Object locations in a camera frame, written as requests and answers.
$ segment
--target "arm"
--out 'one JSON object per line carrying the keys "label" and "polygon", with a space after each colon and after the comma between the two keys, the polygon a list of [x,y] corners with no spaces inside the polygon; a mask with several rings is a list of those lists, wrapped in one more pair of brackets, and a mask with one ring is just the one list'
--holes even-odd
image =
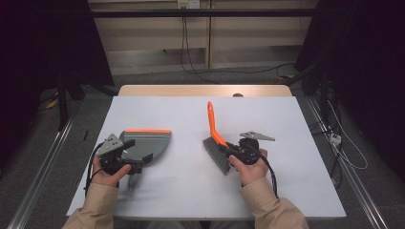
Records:
{"label": "arm", "polygon": [[[93,171],[99,169],[99,158],[95,156]],[[118,193],[116,186],[130,170],[131,166],[125,165],[113,176],[103,171],[94,174],[83,207],[68,218],[63,228],[113,228],[112,213]]]}
{"label": "arm", "polygon": [[[260,153],[267,156],[266,150]],[[235,156],[230,162],[240,172],[244,187],[241,195],[255,218],[255,228],[309,228],[301,211],[285,198],[275,197],[266,178],[267,166],[259,159],[254,165],[244,165]]]}

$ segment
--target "white table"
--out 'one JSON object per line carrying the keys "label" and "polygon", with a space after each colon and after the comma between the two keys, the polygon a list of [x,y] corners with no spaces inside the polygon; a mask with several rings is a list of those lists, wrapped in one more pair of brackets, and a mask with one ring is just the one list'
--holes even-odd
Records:
{"label": "white table", "polygon": [[[166,151],[143,169],[135,191],[123,185],[127,178],[121,182],[115,217],[251,219],[239,195],[238,173],[224,176],[203,147],[209,137],[208,101],[225,140],[237,143],[239,133],[247,131],[276,138],[260,144],[269,151],[281,198],[307,218],[346,216],[295,97],[118,96],[97,143],[127,128],[170,129],[173,134]],[[83,204],[85,175],[68,215]]]}

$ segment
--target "beige sleeve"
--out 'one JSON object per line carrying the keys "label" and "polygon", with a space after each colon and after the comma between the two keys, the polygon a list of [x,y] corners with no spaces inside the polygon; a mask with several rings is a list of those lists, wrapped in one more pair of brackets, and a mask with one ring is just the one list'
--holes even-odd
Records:
{"label": "beige sleeve", "polygon": [[75,210],[63,228],[113,228],[112,212],[117,193],[116,187],[91,183],[83,207]]}
{"label": "beige sleeve", "polygon": [[256,229],[309,228],[302,212],[288,199],[277,198],[266,177],[241,190],[242,197],[255,218]]}

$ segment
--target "white cable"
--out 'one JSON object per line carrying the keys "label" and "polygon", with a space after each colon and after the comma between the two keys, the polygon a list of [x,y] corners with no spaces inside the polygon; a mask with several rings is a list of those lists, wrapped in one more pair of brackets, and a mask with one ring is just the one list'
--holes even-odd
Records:
{"label": "white cable", "polygon": [[359,170],[367,169],[367,167],[369,167],[369,162],[367,161],[366,157],[363,155],[363,153],[361,152],[361,150],[354,144],[354,142],[349,138],[349,136],[348,136],[348,135],[346,134],[346,132],[343,130],[343,127],[342,127],[342,125],[340,124],[339,118],[337,117],[337,114],[336,114],[336,112],[334,111],[333,106],[330,104],[330,101],[328,101],[328,103],[329,103],[329,105],[330,105],[330,107],[331,107],[331,110],[333,111],[333,114],[334,114],[334,117],[336,118],[337,124],[339,124],[339,127],[340,127],[340,129],[342,130],[342,133],[345,135],[345,137],[348,138],[348,140],[351,142],[351,144],[357,149],[358,153],[360,153],[360,155],[363,157],[364,161],[366,162],[366,165],[365,165],[364,167],[358,167],[358,166],[352,164],[346,156],[344,156],[344,155],[342,155],[342,153],[340,153],[340,151],[337,150],[337,153],[338,153],[344,160],[346,160],[352,167],[354,167],[354,168],[356,168],[356,169],[359,169]]}

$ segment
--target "hand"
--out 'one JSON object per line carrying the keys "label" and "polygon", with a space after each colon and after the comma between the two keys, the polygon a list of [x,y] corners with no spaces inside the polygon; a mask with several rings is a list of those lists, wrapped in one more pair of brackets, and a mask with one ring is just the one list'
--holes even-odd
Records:
{"label": "hand", "polygon": [[[267,150],[259,149],[259,152],[267,157]],[[265,177],[268,171],[265,162],[261,158],[253,165],[245,165],[235,156],[230,156],[229,161],[235,166],[236,170],[239,171],[244,186],[259,178]]]}
{"label": "hand", "polygon": [[128,172],[131,170],[131,165],[129,164],[124,165],[120,170],[118,170],[118,172],[116,172],[112,176],[100,169],[101,169],[100,158],[98,156],[95,156],[95,158],[93,159],[93,173],[96,174],[93,175],[92,183],[116,187],[119,180],[125,177],[125,175],[127,175]]}

